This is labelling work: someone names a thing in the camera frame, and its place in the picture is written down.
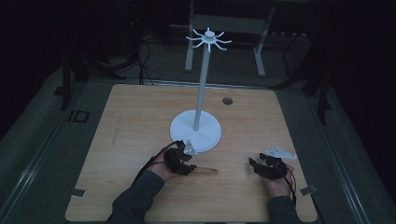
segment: white pole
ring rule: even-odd
[[[204,56],[202,58],[201,77],[199,80],[197,107],[195,109],[195,120],[194,120],[194,127],[193,127],[193,130],[195,132],[197,132],[199,129],[199,120],[201,118],[202,103],[203,103],[204,94],[205,94],[207,68],[209,67],[209,58],[210,58],[210,52],[209,52],[208,48],[209,48],[209,46],[207,44],[205,44]]]

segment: gray sleeve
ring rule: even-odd
[[[145,214],[164,184],[158,175],[145,171],[113,202],[113,212],[107,223],[145,223]]]
[[[268,202],[267,206],[272,224],[303,223],[288,196],[276,197]]]

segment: white stand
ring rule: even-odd
[[[215,44],[219,49],[226,50],[221,48],[216,42],[230,43],[231,41],[217,40],[217,37],[222,36],[224,33],[215,35],[209,28],[207,28],[205,35],[200,35],[195,30],[194,32],[199,35],[200,38],[187,38],[189,40],[202,40],[202,42],[193,46],[193,48],[198,48],[205,43],[197,106],[195,110],[182,112],[174,118],[171,123],[170,134],[174,141],[183,140],[184,143],[187,143],[190,140],[193,145],[194,153],[199,154],[215,147],[221,138],[221,126],[219,121],[213,115],[202,111],[207,68],[209,66],[210,47],[212,44]]]

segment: round base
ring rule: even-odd
[[[195,110],[184,111],[177,115],[171,123],[170,133],[173,141],[191,140],[197,153],[208,151],[215,147],[221,138],[221,127],[213,115],[201,111],[198,131],[194,131]]]

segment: wooden table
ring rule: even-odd
[[[70,221],[101,221],[112,202],[131,186],[147,160],[172,142],[169,126],[179,113],[195,109],[195,87],[116,85],[93,138],[76,189],[66,211]],[[233,99],[231,105],[222,102]],[[217,175],[190,174],[166,183],[147,212],[147,222],[257,222],[269,220],[269,197],[248,158],[281,147],[295,154],[288,127],[272,91],[206,88],[203,110],[215,116],[222,129],[216,147],[188,164],[219,169]],[[297,191],[306,187],[298,160],[294,166]],[[297,192],[301,220],[317,213],[310,196]]]

